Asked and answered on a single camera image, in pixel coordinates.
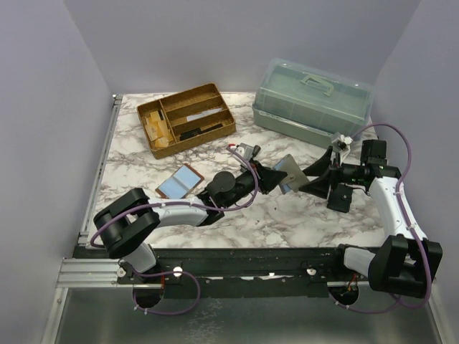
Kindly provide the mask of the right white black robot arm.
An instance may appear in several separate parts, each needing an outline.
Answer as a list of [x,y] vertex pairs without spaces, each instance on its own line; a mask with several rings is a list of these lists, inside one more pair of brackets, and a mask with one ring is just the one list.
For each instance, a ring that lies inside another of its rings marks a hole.
[[330,263],[331,275],[340,281],[355,272],[365,276],[379,292],[426,298],[443,257],[443,249],[430,241],[417,225],[404,195],[402,174],[389,166],[384,140],[365,140],[358,165],[343,163],[328,147],[311,166],[303,169],[310,181],[299,189],[327,201],[327,207],[349,212],[351,194],[361,186],[377,205],[386,239],[372,252],[362,247],[341,246],[341,257]]

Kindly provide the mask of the grey card holder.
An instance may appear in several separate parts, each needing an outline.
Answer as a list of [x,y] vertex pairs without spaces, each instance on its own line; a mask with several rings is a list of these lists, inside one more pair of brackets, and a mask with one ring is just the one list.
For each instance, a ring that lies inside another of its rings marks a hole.
[[285,155],[275,166],[276,171],[286,172],[287,176],[279,183],[282,194],[298,192],[301,186],[309,182],[291,154]]

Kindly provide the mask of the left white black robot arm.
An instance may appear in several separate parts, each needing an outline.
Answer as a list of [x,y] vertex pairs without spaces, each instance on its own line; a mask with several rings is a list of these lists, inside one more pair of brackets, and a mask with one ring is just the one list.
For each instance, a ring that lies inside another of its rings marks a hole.
[[154,229],[176,226],[209,226],[229,211],[240,209],[236,203],[256,192],[268,194],[287,177],[284,171],[264,167],[257,161],[234,176],[220,171],[203,191],[190,199],[156,199],[149,201],[142,188],[134,188],[93,218],[97,229],[90,240],[101,238],[102,248],[111,259],[122,259],[134,269],[144,283],[153,282],[159,273],[156,255],[146,243]]

